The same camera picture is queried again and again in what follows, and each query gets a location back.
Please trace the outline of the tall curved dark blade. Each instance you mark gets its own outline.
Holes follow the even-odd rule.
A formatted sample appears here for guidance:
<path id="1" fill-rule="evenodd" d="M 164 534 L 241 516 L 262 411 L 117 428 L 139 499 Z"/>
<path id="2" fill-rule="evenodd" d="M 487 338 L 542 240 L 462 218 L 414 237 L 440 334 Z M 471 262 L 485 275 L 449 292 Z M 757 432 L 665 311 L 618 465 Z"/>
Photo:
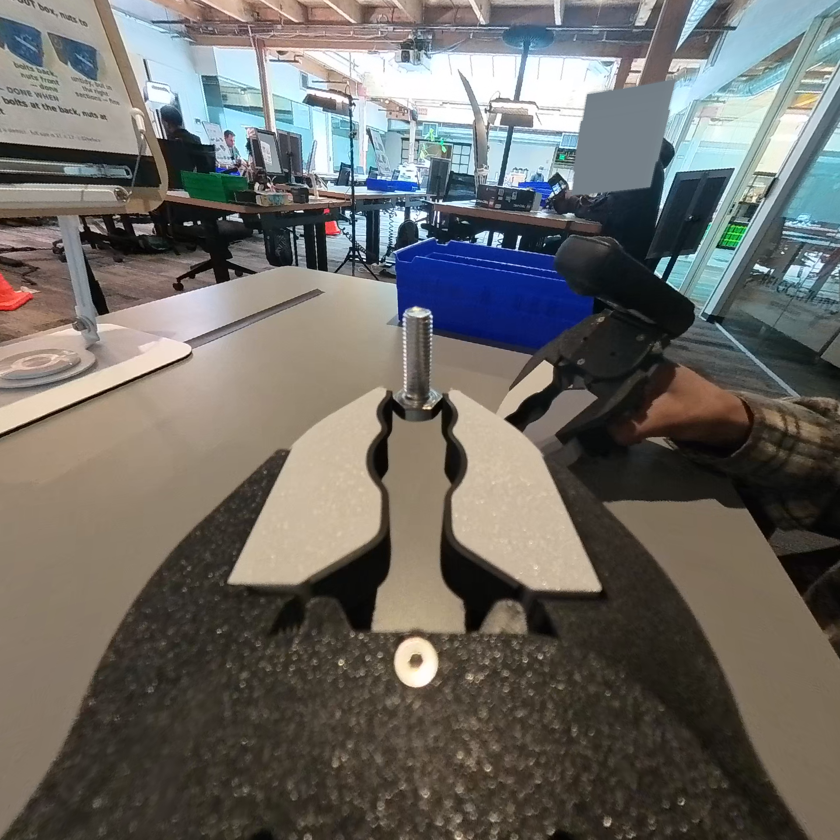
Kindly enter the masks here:
<path id="1" fill-rule="evenodd" d="M 465 93 L 474 117 L 473 134 L 474 152 L 476 158 L 474 174 L 476 179 L 476 185 L 486 186 L 488 184 L 488 176 L 490 171 L 487 121 L 485 120 L 484 112 L 481 106 L 479 105 L 478 99 L 469 83 L 469 80 L 466 78 L 465 74 L 461 70 L 458 71 L 458 75 L 465 88 Z"/>

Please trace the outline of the black round-top pole lamp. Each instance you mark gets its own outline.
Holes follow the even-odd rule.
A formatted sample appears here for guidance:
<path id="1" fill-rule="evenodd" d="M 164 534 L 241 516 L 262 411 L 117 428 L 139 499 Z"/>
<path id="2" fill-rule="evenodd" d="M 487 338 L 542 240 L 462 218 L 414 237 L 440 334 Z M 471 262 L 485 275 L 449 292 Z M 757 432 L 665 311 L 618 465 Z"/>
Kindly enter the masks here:
<path id="1" fill-rule="evenodd" d="M 507 175 L 514 130 L 531 129 L 538 113 L 538 106 L 535 102 L 522 99 L 524 77 L 529 57 L 533 51 L 552 45 L 553 32 L 545 27 L 519 25 L 507 29 L 502 36 L 502 41 L 506 46 L 520 48 L 520 60 L 513 97 L 493 98 L 488 105 L 490 120 L 507 128 L 497 180 L 499 186 L 504 185 Z"/>

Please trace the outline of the wooden desk with black legs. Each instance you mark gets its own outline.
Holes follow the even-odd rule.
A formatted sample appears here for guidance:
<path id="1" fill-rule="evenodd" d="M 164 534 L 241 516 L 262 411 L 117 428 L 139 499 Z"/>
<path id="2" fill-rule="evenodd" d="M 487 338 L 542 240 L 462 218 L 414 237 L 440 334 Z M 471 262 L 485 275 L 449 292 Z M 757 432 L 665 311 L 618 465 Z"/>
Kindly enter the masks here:
<path id="1" fill-rule="evenodd" d="M 306 267 L 312 270 L 328 270 L 327 235 L 325 225 L 336 221 L 341 209 L 350 206 L 350 199 L 312 198 L 306 203 L 283 203 L 279 205 L 226 203 L 194 198 L 184 191 L 169 191 L 164 195 L 168 204 L 190 207 L 203 216 L 212 219 L 211 229 L 217 228 L 217 220 L 223 216 L 257 216 L 265 232 L 274 233 L 285 228 L 301 227 L 303 230 Z"/>

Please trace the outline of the person's right forearm plaid sleeve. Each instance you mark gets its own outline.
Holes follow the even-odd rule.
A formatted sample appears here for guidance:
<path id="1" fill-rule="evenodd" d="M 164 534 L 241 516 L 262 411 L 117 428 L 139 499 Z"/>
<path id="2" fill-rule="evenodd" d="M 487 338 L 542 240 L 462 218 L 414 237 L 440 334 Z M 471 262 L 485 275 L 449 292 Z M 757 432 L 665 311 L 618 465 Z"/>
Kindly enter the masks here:
<path id="1" fill-rule="evenodd" d="M 838 400 L 738 397 L 751 414 L 751 430 L 719 469 L 750 490 L 778 529 L 838 539 Z"/>

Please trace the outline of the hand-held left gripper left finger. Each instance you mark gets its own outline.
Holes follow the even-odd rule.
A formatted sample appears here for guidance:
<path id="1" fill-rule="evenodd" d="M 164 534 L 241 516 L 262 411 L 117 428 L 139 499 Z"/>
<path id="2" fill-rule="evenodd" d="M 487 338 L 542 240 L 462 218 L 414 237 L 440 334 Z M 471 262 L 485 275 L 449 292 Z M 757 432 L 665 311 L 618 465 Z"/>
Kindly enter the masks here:
<path id="1" fill-rule="evenodd" d="M 299 593 L 352 563 L 390 562 L 391 392 L 375 387 L 315 423 L 289 449 L 234 567 L 232 586 Z"/>

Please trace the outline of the black tripod light stand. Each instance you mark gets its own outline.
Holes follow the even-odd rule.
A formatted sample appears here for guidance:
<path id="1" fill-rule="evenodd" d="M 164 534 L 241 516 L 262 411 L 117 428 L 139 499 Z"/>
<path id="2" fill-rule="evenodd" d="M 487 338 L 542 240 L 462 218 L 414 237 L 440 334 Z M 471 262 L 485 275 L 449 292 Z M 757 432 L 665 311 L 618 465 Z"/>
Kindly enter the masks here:
<path id="1" fill-rule="evenodd" d="M 355 195 L 355 153 L 354 153 L 354 138 L 356 136 L 354 124 L 354 107 L 355 101 L 353 96 L 348 92 L 340 92 L 328 89 L 308 88 L 304 98 L 305 104 L 310 107 L 319 108 L 323 111 L 334 112 L 344 116 L 349 122 L 349 143 L 350 143 L 350 247 L 347 255 L 335 270 L 338 274 L 341 269 L 350 263 L 351 276 L 355 277 L 357 265 L 373 279 L 377 280 L 377 275 L 373 272 L 370 265 L 365 262 L 365 257 L 362 255 L 361 246 L 356 235 L 356 195 Z"/>

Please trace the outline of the green plastic bins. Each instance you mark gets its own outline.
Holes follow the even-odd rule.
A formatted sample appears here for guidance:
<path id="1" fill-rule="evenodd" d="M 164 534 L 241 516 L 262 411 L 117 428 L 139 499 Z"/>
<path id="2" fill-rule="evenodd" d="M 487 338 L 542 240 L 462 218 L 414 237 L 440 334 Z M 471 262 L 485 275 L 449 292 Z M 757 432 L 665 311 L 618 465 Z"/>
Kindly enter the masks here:
<path id="1" fill-rule="evenodd" d="M 248 179 L 242 175 L 181 171 L 180 177 L 183 191 L 203 201 L 236 203 L 237 194 L 250 191 Z"/>

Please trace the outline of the printed instruction sheet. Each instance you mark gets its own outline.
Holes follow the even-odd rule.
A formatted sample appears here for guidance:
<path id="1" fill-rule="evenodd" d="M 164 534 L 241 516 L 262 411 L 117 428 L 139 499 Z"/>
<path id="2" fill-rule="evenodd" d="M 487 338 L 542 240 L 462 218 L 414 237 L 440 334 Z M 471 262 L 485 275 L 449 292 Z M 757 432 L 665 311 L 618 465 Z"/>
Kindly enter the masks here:
<path id="1" fill-rule="evenodd" d="M 138 150 L 132 103 L 96 2 L 1 2 L 1 141 Z"/>

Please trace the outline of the silver hex bolt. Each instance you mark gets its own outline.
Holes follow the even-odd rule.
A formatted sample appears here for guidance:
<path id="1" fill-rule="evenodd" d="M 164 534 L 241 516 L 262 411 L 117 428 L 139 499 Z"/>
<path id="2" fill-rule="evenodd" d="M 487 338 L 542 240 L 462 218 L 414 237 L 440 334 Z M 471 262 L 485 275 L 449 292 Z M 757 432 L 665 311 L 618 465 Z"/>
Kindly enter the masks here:
<path id="1" fill-rule="evenodd" d="M 410 307 L 402 315 L 402 389 L 394 394 L 395 411 L 407 422 L 436 416 L 441 392 L 432 386 L 434 319 L 427 308 Z"/>

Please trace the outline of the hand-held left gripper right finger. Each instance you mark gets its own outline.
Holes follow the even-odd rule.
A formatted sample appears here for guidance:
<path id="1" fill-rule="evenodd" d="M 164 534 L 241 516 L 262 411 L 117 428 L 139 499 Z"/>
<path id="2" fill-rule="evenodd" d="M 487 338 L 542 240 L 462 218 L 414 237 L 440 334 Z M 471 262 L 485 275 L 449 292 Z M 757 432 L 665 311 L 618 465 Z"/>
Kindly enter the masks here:
<path id="1" fill-rule="evenodd" d="M 447 510 L 456 549 L 528 595 L 595 596 L 602 584 L 537 446 L 457 390 L 459 464 Z"/>

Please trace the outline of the white document stand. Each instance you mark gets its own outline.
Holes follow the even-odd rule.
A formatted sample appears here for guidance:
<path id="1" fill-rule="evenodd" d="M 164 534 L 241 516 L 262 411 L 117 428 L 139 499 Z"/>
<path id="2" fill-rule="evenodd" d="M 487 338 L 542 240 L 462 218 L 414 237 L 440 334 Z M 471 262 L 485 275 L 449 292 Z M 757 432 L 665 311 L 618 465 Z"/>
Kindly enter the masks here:
<path id="1" fill-rule="evenodd" d="M 1 141 L 1 217 L 55 217 L 74 313 L 70 326 L 2 343 L 1 433 L 10 434 L 138 380 L 192 353 L 189 344 L 98 323 L 81 218 L 147 214 L 165 199 L 168 173 L 109 2 L 96 2 L 132 103 L 138 150 L 62 150 Z"/>

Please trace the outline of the monitor showing white page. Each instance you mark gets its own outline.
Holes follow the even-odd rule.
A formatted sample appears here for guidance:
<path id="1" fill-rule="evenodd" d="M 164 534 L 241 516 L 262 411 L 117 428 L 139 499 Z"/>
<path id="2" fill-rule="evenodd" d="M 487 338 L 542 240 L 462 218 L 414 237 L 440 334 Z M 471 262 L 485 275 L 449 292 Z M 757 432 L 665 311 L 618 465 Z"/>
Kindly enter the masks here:
<path id="1" fill-rule="evenodd" d="M 287 170 L 280 158 L 280 146 L 277 134 L 267 129 L 250 129 L 250 156 L 256 168 L 262 170 L 269 179 L 282 178 Z"/>

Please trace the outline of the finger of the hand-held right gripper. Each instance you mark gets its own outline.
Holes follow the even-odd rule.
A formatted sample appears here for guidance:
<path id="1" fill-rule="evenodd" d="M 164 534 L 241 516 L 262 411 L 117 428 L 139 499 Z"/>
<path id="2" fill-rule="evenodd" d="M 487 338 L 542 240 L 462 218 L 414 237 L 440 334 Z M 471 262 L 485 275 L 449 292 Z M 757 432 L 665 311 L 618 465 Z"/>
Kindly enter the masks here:
<path id="1" fill-rule="evenodd" d="M 497 409 L 509 422 L 568 422 L 573 417 L 573 375 L 539 359 L 521 371 Z"/>
<path id="2" fill-rule="evenodd" d="M 554 398 L 546 414 L 528 425 L 523 434 L 537 447 L 545 460 L 558 458 L 560 461 L 575 461 L 581 455 L 581 447 L 572 444 L 571 448 L 565 451 L 556 433 L 591 404 L 592 394 L 589 391 L 564 391 Z"/>

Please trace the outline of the black cardboard box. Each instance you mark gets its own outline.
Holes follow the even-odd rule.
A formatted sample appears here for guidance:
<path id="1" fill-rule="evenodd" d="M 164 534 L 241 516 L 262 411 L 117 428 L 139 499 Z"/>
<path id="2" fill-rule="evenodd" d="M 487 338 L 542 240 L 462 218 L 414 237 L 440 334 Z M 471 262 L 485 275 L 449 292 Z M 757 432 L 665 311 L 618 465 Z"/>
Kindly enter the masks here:
<path id="1" fill-rule="evenodd" d="M 531 188 L 478 184 L 476 205 L 505 212 L 532 213 L 540 209 L 542 194 Z"/>

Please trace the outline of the black computer monitor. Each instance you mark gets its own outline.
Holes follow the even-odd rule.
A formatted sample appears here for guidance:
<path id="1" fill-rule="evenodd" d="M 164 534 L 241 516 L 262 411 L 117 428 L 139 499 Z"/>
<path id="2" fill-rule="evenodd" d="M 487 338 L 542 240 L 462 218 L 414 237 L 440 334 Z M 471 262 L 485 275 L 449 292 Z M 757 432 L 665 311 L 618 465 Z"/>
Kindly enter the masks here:
<path id="1" fill-rule="evenodd" d="M 302 138 L 299 133 L 286 130 L 276 132 L 280 153 L 280 170 L 289 183 L 302 183 Z"/>

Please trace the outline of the person's right hand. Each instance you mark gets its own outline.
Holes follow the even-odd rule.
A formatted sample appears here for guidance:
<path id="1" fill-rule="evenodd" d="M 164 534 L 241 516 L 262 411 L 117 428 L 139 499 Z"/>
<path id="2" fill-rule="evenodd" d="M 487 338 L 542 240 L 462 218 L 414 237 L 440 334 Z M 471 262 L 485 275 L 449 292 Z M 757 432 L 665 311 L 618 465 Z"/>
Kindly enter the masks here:
<path id="1" fill-rule="evenodd" d="M 662 364 L 648 380 L 641 402 L 606 427 L 620 445 L 667 438 L 681 445 L 732 452 L 749 438 L 753 415 L 733 392 L 678 364 Z"/>

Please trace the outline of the blue parts bin with divider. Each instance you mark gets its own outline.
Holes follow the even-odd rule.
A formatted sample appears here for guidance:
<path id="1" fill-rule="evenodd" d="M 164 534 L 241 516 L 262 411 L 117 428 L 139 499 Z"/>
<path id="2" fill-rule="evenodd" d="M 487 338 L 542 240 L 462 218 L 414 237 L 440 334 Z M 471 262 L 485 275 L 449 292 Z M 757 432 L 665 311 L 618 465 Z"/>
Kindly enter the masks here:
<path id="1" fill-rule="evenodd" d="M 395 252 L 397 313 L 433 313 L 434 329 L 465 339 L 537 350 L 588 318 L 593 300 L 575 294 L 553 257 L 434 238 Z"/>

